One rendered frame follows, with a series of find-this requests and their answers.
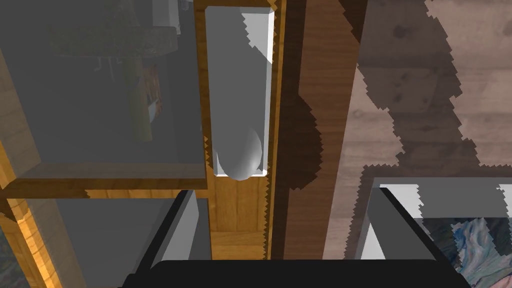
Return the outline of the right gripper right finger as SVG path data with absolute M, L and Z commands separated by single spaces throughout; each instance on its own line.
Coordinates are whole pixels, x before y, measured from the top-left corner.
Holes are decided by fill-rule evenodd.
M 386 187 L 373 187 L 355 250 L 357 260 L 451 261 Z

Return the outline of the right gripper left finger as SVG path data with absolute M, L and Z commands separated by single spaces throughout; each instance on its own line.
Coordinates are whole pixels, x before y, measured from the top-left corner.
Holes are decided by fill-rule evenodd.
M 149 271 L 162 261 L 211 260 L 208 212 L 208 201 L 197 199 L 195 190 L 181 190 L 174 199 L 165 199 L 135 272 Z

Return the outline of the wooden door with glass panes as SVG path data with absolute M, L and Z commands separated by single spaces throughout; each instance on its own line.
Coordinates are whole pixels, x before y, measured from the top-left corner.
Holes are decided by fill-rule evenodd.
M 214 173 L 205 11 L 271 8 L 267 171 Z M 267 260 L 287 0 L 0 0 L 0 228 L 29 288 L 118 288 L 165 199 Z

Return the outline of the grey framed blue painting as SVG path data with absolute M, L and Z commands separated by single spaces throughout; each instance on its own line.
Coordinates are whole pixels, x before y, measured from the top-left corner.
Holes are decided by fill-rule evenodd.
M 471 288 L 512 288 L 512 177 L 378 177 Z

